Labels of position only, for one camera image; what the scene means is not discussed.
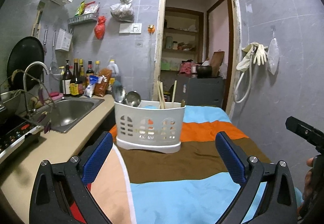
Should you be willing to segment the right hand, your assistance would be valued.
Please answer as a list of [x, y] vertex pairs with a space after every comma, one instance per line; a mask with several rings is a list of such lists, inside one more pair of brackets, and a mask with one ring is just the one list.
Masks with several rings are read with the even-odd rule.
[[314, 157], [310, 158], [306, 162], [307, 166], [310, 167], [310, 170], [307, 172], [305, 175], [305, 183], [304, 183], [304, 192], [303, 192], [303, 200], [307, 200], [310, 195], [313, 193], [313, 188], [312, 188], [312, 173], [313, 173], [313, 164], [314, 164]]

